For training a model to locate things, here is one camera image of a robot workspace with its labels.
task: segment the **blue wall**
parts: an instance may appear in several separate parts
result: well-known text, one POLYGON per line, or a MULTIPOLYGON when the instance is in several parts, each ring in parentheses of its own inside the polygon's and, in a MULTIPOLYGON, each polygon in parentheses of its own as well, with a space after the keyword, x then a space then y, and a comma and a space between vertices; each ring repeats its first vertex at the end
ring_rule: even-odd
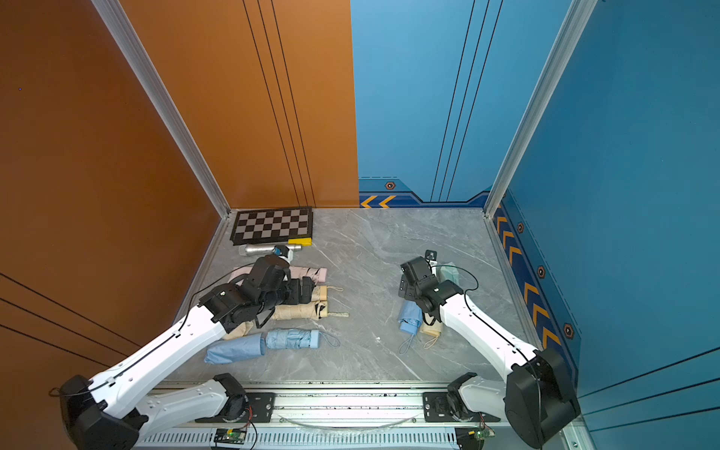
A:
POLYGON ((488 189, 569 5, 352 0, 361 179, 399 179, 425 202, 488 189))
POLYGON ((717 2, 599 1, 510 184, 582 336, 600 450, 716 440, 720 382, 682 388, 720 351, 640 375, 720 346, 719 22, 717 2))

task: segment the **yellow arrow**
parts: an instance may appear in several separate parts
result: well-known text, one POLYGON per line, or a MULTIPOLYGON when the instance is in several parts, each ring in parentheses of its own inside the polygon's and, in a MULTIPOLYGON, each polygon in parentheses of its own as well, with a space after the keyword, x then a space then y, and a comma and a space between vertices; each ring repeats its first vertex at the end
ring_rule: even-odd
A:
POLYGON ((367 197, 367 200, 361 203, 362 206, 366 207, 368 210, 372 208, 371 206, 368 206, 368 203, 372 202, 377 198, 377 195, 371 195, 370 197, 367 197))
POLYGON ((547 338, 551 338, 553 341, 557 342, 557 345, 561 346, 560 338, 555 336, 555 333, 548 330, 547 328, 542 329, 542 348, 547 348, 547 338))
POLYGON ((510 231, 503 231, 503 248, 508 247, 508 236, 511 238, 515 237, 515 235, 512 234, 510 231))
POLYGON ((385 200, 383 200, 382 202, 380 202, 380 206, 382 206, 383 208, 389 209, 390 207, 387 206, 387 203, 394 198, 395 198, 395 195, 391 195, 390 197, 388 197, 385 200))
POLYGON ((510 246, 510 266, 513 265, 513 253, 517 253, 518 255, 523 254, 523 252, 521 252, 519 248, 510 246))
POLYGON ((533 323, 535 326, 538 325, 538 312, 547 318, 550 318, 547 311, 544 308, 539 307, 537 304, 533 305, 533 323))
POLYGON ((500 234, 500 222, 507 222, 508 220, 504 217, 498 217, 498 234, 500 234))
POLYGON ((540 292, 533 286, 532 284, 525 283, 525 304, 528 304, 528 291, 535 292, 537 295, 540 295, 540 292))

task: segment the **black mounting plate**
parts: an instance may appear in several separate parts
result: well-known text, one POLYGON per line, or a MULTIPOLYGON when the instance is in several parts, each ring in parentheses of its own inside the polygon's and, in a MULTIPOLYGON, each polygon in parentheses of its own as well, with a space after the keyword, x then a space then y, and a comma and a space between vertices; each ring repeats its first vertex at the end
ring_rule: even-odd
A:
MULTIPOLYGON (((274 392, 248 392, 248 401, 250 406, 253 408, 253 422, 254 423, 268 423, 270 417, 272 417, 272 411, 275 408, 275 393, 274 392)), ((233 422, 227 422, 218 417, 203 417, 195 419, 198 423, 239 423, 244 424, 248 421, 248 410, 244 410, 240 416, 233 422)))
MULTIPOLYGON (((450 413, 447 392, 423 392, 423 409, 425 410, 425 422, 460 422, 455 420, 450 413)), ((483 419, 485 419, 485 422, 490 423, 500 422, 500 418, 487 413, 472 413, 470 420, 467 422, 479 423, 483 419)))

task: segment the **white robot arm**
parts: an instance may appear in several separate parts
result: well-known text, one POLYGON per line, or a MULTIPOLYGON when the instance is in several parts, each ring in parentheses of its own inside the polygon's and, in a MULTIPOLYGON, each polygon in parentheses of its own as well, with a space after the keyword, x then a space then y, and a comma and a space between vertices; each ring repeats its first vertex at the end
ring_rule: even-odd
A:
MULTIPOLYGON (((170 394, 148 393, 208 344, 243 322, 257 322, 260 312, 309 302, 312 282, 290 279, 288 259, 287 252, 259 258, 240 286, 234 279, 211 289, 182 320, 124 361, 90 380, 76 375, 63 384, 63 422, 78 450, 129 450, 145 435, 198 418, 242 419, 248 398, 229 374, 170 394)), ((458 331, 506 381, 505 415, 526 443, 539 448, 577 417, 574 388, 557 352, 538 352, 501 327, 457 285, 439 282, 430 261, 415 258, 401 268, 404 297, 458 331)), ((482 390, 476 389, 480 379, 466 374, 459 380, 449 385, 453 415, 481 411, 474 395, 482 390)))
POLYGON ((229 374, 170 394, 148 393, 190 356, 241 323, 257 323, 259 313, 271 314, 280 304, 311 300, 312 280, 290 278, 292 255, 282 247, 259 258, 250 274, 211 289, 182 320, 124 361, 90 380, 76 375, 65 382, 57 396, 78 449, 129 450, 145 435, 198 418, 242 419, 248 398, 229 374))
MULTIPOLYGON (((505 415, 513 430, 538 449, 580 414, 575 388, 563 358, 550 348, 538 351, 481 311, 455 283, 436 276, 434 251, 401 264, 400 296, 423 314, 440 320, 467 339, 505 381, 505 415)), ((448 386, 451 414, 462 420, 483 408, 482 383, 469 373, 448 386)))

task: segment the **black cable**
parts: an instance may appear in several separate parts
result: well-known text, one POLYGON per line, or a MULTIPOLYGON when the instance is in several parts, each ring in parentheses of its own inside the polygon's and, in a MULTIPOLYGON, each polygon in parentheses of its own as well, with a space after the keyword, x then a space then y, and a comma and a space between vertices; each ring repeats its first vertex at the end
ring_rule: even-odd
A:
POLYGON ((425 323, 425 325, 427 325, 428 327, 435 325, 436 321, 437 321, 437 319, 433 318, 433 321, 428 323, 428 321, 425 319, 425 313, 423 313, 423 323, 425 323))
POLYGON ((23 333, 22 331, 16 330, 16 329, 14 329, 14 328, 10 328, 10 327, 7 326, 7 325, 2 325, 2 324, 0 324, 0 328, 5 328, 6 330, 14 331, 15 333, 20 334, 21 336, 25 336, 26 338, 30 338, 30 339, 33 339, 33 340, 38 341, 38 342, 46 343, 47 345, 49 345, 49 346, 51 346, 51 347, 55 347, 55 348, 58 349, 58 350, 66 351, 66 352, 68 352, 68 353, 70 353, 70 354, 73 354, 73 355, 75 355, 75 356, 80 356, 80 357, 83 358, 83 359, 87 359, 88 361, 92 361, 92 362, 94 362, 94 363, 98 363, 98 364, 100 364, 101 366, 109 367, 108 364, 102 363, 102 362, 100 362, 100 361, 95 361, 95 360, 92 359, 92 358, 88 358, 87 356, 81 355, 81 354, 79 354, 79 353, 75 353, 75 352, 72 351, 72 350, 68 350, 68 349, 66 349, 66 348, 63 348, 63 347, 60 347, 60 346, 56 346, 54 343, 49 343, 49 342, 47 342, 47 341, 44 341, 43 339, 36 338, 36 337, 31 336, 31 335, 29 335, 29 334, 27 334, 27 333, 23 333))
MULTIPOLYGON (((258 314, 263 312, 264 309, 265 309, 265 303, 262 304, 260 310, 258 311, 258 314)), ((257 315, 255 316, 255 326, 258 328, 258 330, 260 328, 264 327, 266 323, 268 323, 268 320, 270 320, 270 318, 273 316, 273 314, 275 314, 275 306, 272 307, 272 309, 270 310, 270 313, 267 315, 267 317, 265 318, 265 320, 263 320, 262 323, 260 323, 260 321, 258 320, 258 316, 257 315)))
MULTIPOLYGON (((495 331, 495 333, 496 333, 498 336, 500 336, 501 338, 503 338, 503 340, 504 340, 505 342, 507 342, 510 346, 512 346, 512 347, 520 354, 520 356, 522 356, 522 357, 525 359, 525 361, 528 363, 528 366, 530 367, 530 370, 532 370, 532 372, 533 372, 533 377, 535 378, 535 385, 538 387, 538 425, 541 425, 541 424, 542 424, 542 409, 541 409, 541 406, 542 406, 542 396, 541 396, 541 391, 540 391, 540 379, 538 378, 537 372, 535 372, 535 367, 533 367, 533 365, 530 364, 530 360, 528 359, 528 357, 525 356, 525 354, 524 354, 514 343, 512 343, 509 339, 507 339, 505 336, 503 336, 502 333, 500 333, 499 331, 495 330, 489 323, 485 322, 479 315, 475 314, 475 311, 472 310, 472 308, 470 307, 470 304, 469 304, 468 301, 467 301, 467 293, 470 292, 470 291, 475 291, 475 290, 477 290, 477 289, 480 287, 480 282, 477 281, 477 277, 476 277, 475 275, 473 275, 471 271, 469 271, 469 270, 467 270, 467 269, 463 269, 462 267, 458 267, 458 266, 451 266, 451 265, 449 265, 449 264, 439 264, 439 265, 437 265, 437 266, 435 266, 435 267, 454 267, 455 269, 459 269, 459 270, 462 270, 462 271, 466 272, 468 275, 470 275, 470 276, 472 277, 473 280, 475 280, 475 287, 474 287, 474 288, 472 288, 472 289, 466 289, 466 290, 464 290, 464 291, 462 292, 463 297, 465 298, 465 307, 466 307, 466 308, 472 313, 472 315, 475 316, 480 322, 484 323, 490 330, 495 331)), ((538 435, 538 442, 540 442, 540 450, 542 450, 542 447, 543 447, 543 444, 542 444, 542 436, 540 436, 540 435, 538 435)))
POLYGON ((85 339, 87 339, 88 341, 95 342, 97 345, 103 346, 103 347, 107 348, 108 350, 112 350, 112 351, 114 351, 114 352, 117 353, 117 354, 121 354, 121 355, 123 355, 123 356, 126 357, 126 358, 129 356, 129 355, 126 355, 126 354, 122 353, 121 351, 115 350, 115 349, 112 348, 112 347, 108 347, 108 346, 106 346, 106 345, 103 344, 103 343, 100 343, 100 342, 98 342, 98 341, 95 341, 93 338, 89 338, 89 337, 85 336, 85 335, 82 334, 82 333, 78 333, 78 332, 75 331, 75 330, 71 330, 70 328, 65 327, 65 326, 63 326, 63 325, 61 325, 61 324, 59 324, 59 323, 57 323, 57 322, 55 322, 55 321, 53 321, 53 320, 50 320, 50 319, 48 319, 48 318, 45 318, 45 317, 41 316, 40 314, 36 314, 36 313, 34 313, 33 311, 27 310, 27 309, 23 308, 23 307, 20 306, 20 305, 16 305, 16 304, 14 304, 13 302, 11 302, 10 300, 5 300, 4 298, 0 297, 0 301, 5 302, 5 303, 7 303, 8 305, 15 306, 17 309, 19 309, 19 310, 21 310, 21 311, 25 311, 25 312, 27 312, 28 314, 32 314, 32 315, 34 315, 36 318, 43 319, 45 322, 50 322, 50 323, 52 323, 53 325, 56 325, 56 326, 62 328, 63 330, 67 330, 67 331, 69 331, 69 332, 71 332, 71 333, 73 333, 73 334, 76 334, 76 335, 78 335, 78 336, 80 336, 80 337, 82 337, 82 338, 85 338, 85 339))
POLYGON ((487 64, 487 56, 490 54, 490 47, 492 47, 492 39, 495 36, 495 29, 498 27, 498 19, 500 18, 500 12, 503 10, 503 2, 504 0, 500 1, 500 8, 498 9, 498 15, 495 18, 495 26, 492 28, 492 34, 490 35, 490 43, 487 44, 487 52, 485 52, 485 62, 482 63, 482 70, 480 71, 480 80, 477 81, 477 88, 475 88, 475 97, 472 99, 472 106, 470 107, 470 116, 467 118, 467 124, 465 124, 465 133, 462 135, 462 142, 460 143, 460 150, 457 153, 457 160, 455 161, 455 169, 452 172, 452 179, 450 180, 450 187, 448 188, 448 195, 445 197, 445 201, 447 202, 450 198, 450 191, 452 190, 452 184, 455 181, 455 172, 457 172, 457 165, 460 163, 460 155, 462 154, 462 148, 465 145, 465 136, 467 136, 467 128, 470 126, 470 120, 472 119, 472 110, 475 109, 475 100, 477 100, 477 92, 480 90, 480 83, 482 82, 482 74, 485 73, 485 64, 487 64))
POLYGON ((203 287, 202 289, 200 289, 199 291, 197 291, 197 292, 195 292, 193 295, 191 295, 191 296, 190 296, 190 299, 188 300, 188 303, 187 303, 187 312, 185 313, 185 318, 183 319, 182 324, 180 325, 180 328, 178 328, 178 331, 182 330, 182 328, 185 326, 185 322, 187 322, 187 318, 188 318, 188 316, 190 315, 190 309, 192 308, 192 298, 193 298, 193 297, 195 297, 196 295, 198 295, 200 292, 206 290, 208 287, 211 287, 213 284, 217 283, 218 281, 220 281, 221 279, 225 278, 226 276, 232 274, 234 271, 236 271, 236 270, 238 270, 238 269, 242 269, 243 267, 250 266, 251 264, 255 264, 255 261, 253 261, 253 262, 251 262, 251 263, 247 263, 245 266, 240 266, 240 267, 237 267, 237 268, 229 271, 228 273, 222 275, 220 278, 216 279, 216 280, 213 281, 212 283, 208 284, 206 287, 203 287))
POLYGON ((467 83, 465 84, 465 92, 462 94, 462 103, 460 104, 460 114, 457 117, 457 123, 455 124, 455 133, 453 134, 452 144, 450 145, 450 154, 448 155, 448 163, 445 165, 445 175, 443 176, 443 184, 440 186, 440 194, 438 201, 442 201, 443 189, 445 189, 445 180, 448 176, 448 169, 450 168, 450 160, 452 159, 452 151, 455 146, 455 140, 457 139, 457 130, 460 129, 460 121, 462 120, 462 112, 465 107, 465 99, 467 98, 467 89, 470 87, 470 79, 472 78, 472 69, 475 67, 475 58, 477 57, 477 49, 480 48, 480 38, 482 37, 482 31, 485 29, 485 19, 487 18, 487 9, 490 8, 490 2, 485 6, 485 15, 482 16, 482 24, 480 25, 480 33, 477 36, 477 44, 475 44, 475 53, 472 56, 472 63, 470 64, 470 73, 467 76, 467 83))
POLYGON ((292 83, 290 83, 290 72, 287 70, 287 61, 285 61, 285 50, 282 47, 282 38, 280 37, 280 26, 277 24, 277 15, 275 14, 275 3, 270 0, 272 6, 272 15, 275 18, 275 28, 277 30, 277 40, 280 42, 280 52, 282 53, 282 63, 285 66, 285 74, 287 75, 287 85, 290 88, 290 100, 292 102, 292 108, 295 111, 295 122, 297 123, 297 134, 300 135, 300 147, 302 148, 302 156, 305 158, 305 170, 307 170, 307 180, 310 182, 310 193, 312 194, 312 205, 317 207, 315 203, 315 190, 312 188, 312 177, 310 176, 310 167, 307 165, 307 155, 305 155, 305 143, 302 142, 302 130, 300 129, 300 119, 297 116, 297 107, 295 106, 295 97, 292 94, 292 83))
POLYGON ((285 123, 287 123, 287 132, 290 135, 290 144, 292 145, 292 154, 295 155, 295 164, 297 165, 297 174, 300 176, 300 186, 302 186, 302 195, 305 197, 305 204, 307 204, 307 192, 305 191, 305 183, 302 180, 302 172, 300 171, 300 162, 297 160, 297 151, 295 150, 295 139, 292 138, 292 130, 290 130, 290 120, 287 118, 287 109, 285 108, 285 101, 282 98, 282 88, 280 87, 280 78, 277 76, 277 68, 275 67, 275 58, 272 55, 272 47, 270 47, 270 38, 268 37, 268 29, 265 26, 265 18, 263 17, 263 9, 260 7, 260 0, 258 2, 258 10, 260 11, 260 20, 263 23, 263 30, 265 31, 265 41, 268 43, 268 52, 270 52, 270 61, 272 62, 272 69, 275 72, 275 81, 277 82, 277 91, 280 94, 280 103, 282 104, 282 110, 285 113, 285 123))
POLYGON ((67 311, 72 312, 74 315, 78 315, 78 316, 82 317, 83 319, 89 321, 90 323, 93 323, 93 324, 99 326, 99 327, 102 328, 103 330, 109 331, 110 333, 112 333, 112 334, 114 334, 114 335, 116 335, 116 336, 118 336, 118 337, 120 337, 120 338, 125 339, 127 342, 133 343, 133 344, 135 344, 136 346, 141 347, 141 345, 140 345, 139 343, 133 342, 133 341, 131 341, 130 339, 128 339, 128 338, 126 338, 126 337, 124 337, 124 336, 122 336, 122 335, 120 335, 120 334, 118 334, 118 333, 115 333, 113 330, 109 329, 108 327, 104 327, 104 326, 100 325, 98 322, 95 322, 94 320, 85 317, 84 315, 80 314, 79 312, 76 312, 76 311, 72 310, 71 308, 66 307, 66 306, 63 305, 62 303, 56 302, 55 300, 51 299, 51 298, 48 297, 47 295, 40 294, 40 293, 39 293, 38 291, 36 291, 35 289, 24 285, 23 283, 17 281, 16 279, 10 278, 9 276, 7 276, 6 274, 3 274, 2 272, 0 272, 0 276, 8 279, 9 281, 17 284, 17 285, 20 286, 20 287, 24 287, 25 289, 29 290, 29 291, 32 292, 33 294, 40 295, 42 298, 44 298, 44 299, 47 300, 48 302, 55 303, 57 306, 65 309, 65 310, 67 310, 67 311))
MULTIPOLYGON (((190 296, 190 299, 188 300, 187 313, 185 314, 185 318, 183 319, 182 324, 180 325, 180 328, 178 328, 178 332, 179 332, 180 330, 182 330, 183 326, 185 326, 185 322, 187 322, 188 316, 190 316, 190 308, 192 308, 192 298, 193 298, 193 297, 195 297, 196 295, 198 295, 200 292, 206 290, 208 287, 211 287, 213 284, 217 283, 218 281, 220 281, 221 279, 225 278, 226 276, 232 274, 234 271, 236 271, 236 270, 238 270, 238 269, 242 269, 243 267, 247 267, 247 266, 249 266, 250 264, 255 264, 255 261, 253 261, 253 262, 248 263, 248 264, 246 264, 246 265, 244 265, 244 266, 240 266, 240 267, 238 267, 238 268, 236 268, 236 269, 233 269, 233 270, 229 271, 228 273, 222 275, 220 278, 216 279, 216 280, 213 281, 212 283, 208 284, 206 287, 203 287, 202 289, 200 289, 199 291, 197 291, 197 292, 195 292, 193 295, 191 295, 191 296, 190 296)), ((130 369, 132 369, 132 368, 133 368, 135 365, 137 365, 140 361, 142 361, 143 359, 145 359, 145 358, 147 358, 148 356, 150 356, 150 354, 153 353, 155 350, 157 350, 158 348, 164 346, 164 345, 165 345, 166 343, 168 343, 172 338, 177 337, 177 336, 180 336, 180 335, 175 335, 175 334, 173 334, 172 336, 169 336, 166 340, 160 342, 155 348, 153 348, 152 350, 150 350, 148 353, 142 355, 137 361, 133 362, 133 363, 132 363, 131 365, 129 365, 128 367, 125 367, 119 374, 115 375, 114 378, 119 378, 119 377, 121 377, 125 372, 127 372, 127 371, 130 370, 130 369)), ((107 384, 107 381, 104 382, 103 384, 99 385, 99 386, 96 386, 96 387, 92 388, 92 389, 89 390, 89 391, 80 392, 80 393, 77 393, 77 394, 63 394, 63 393, 60 391, 59 388, 54 387, 54 388, 52 388, 52 389, 49 391, 48 395, 51 396, 51 397, 73 397, 73 396, 75 396, 75 395, 85 395, 85 394, 87 394, 87 393, 89 393, 89 392, 93 392, 94 390, 100 389, 101 387, 105 386, 106 384, 107 384), (57 390, 57 391, 58 391, 58 394, 53 394, 53 390, 57 390)))
POLYGON ((107 384, 107 382, 105 382, 105 383, 103 383, 103 384, 101 384, 101 385, 99 385, 99 386, 93 387, 93 388, 90 389, 89 391, 78 392, 77 394, 63 394, 63 392, 60 390, 59 387, 54 387, 54 388, 52 388, 50 391, 48 391, 48 395, 51 396, 51 397, 75 397, 76 395, 89 394, 90 392, 93 392, 93 391, 96 391, 96 390, 100 389, 101 387, 103 387, 103 386, 106 385, 106 384, 107 384))
POLYGON ((472 22, 472 12, 475 10, 475 0, 472 0, 472 8, 470 8, 470 18, 467 20, 467 30, 465 31, 465 41, 462 43, 462 52, 460 53, 460 64, 457 66, 457 75, 455 75, 455 87, 452 90, 452 98, 450 98, 450 110, 448 111, 448 119, 445 122, 445 133, 443 133, 443 142, 440 144, 440 156, 438 157, 438 167, 435 169, 435 179, 433 180, 433 191, 430 193, 430 200, 435 196, 435 185, 438 182, 438 172, 440 171, 440 161, 443 160, 443 147, 445 146, 445 138, 448 134, 448 125, 450 125, 450 114, 452 113, 452 104, 455 102, 455 91, 457 91, 457 81, 460 79, 460 68, 462 67, 462 58, 465 56, 465 46, 467 45, 467 35, 470 33, 470 22, 472 22))
POLYGON ((277 134, 280 137, 280 144, 282 145, 282 152, 285 153, 285 162, 287 162, 287 170, 290 172, 290 181, 292 181, 292 188, 295 190, 295 199, 297 200, 297 206, 300 206, 300 197, 297 195, 297 188, 295 187, 295 180, 292 176, 292 170, 290 169, 290 159, 287 157, 287 150, 285 150, 285 141, 282 140, 282 133, 280 132, 280 122, 277 119, 275 113, 275 106, 272 103, 272 96, 270 95, 270 85, 268 85, 268 79, 265 77, 265 69, 263 68, 263 61, 260 59, 260 50, 258 49, 258 42, 255 40, 255 32, 253 31, 253 24, 250 23, 250 14, 248 13, 248 5, 243 0, 243 8, 245 9, 245 16, 248 18, 248 26, 250 27, 250 36, 253 37, 253 44, 255 44, 255 53, 258 54, 258 62, 260 63, 260 72, 263 74, 263 80, 265 81, 265 89, 268 91, 268 99, 270 100, 270 108, 272 109, 272 115, 275 117, 275 125, 277 126, 277 134))
POLYGON ((251 418, 250 424, 253 426, 253 430, 255 430, 255 441, 253 442, 253 446, 250 447, 250 450, 253 450, 255 448, 255 444, 258 443, 258 429, 255 427, 255 424, 252 422, 252 418, 251 418))

